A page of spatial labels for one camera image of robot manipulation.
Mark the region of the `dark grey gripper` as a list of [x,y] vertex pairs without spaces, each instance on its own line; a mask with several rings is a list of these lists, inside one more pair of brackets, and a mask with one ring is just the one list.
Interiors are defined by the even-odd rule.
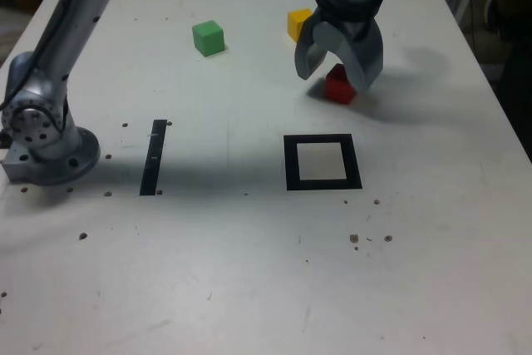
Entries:
[[331,52],[342,62],[353,88],[367,91],[383,68],[382,35],[375,16],[372,10],[317,8],[303,23],[296,44],[298,76],[307,80]]

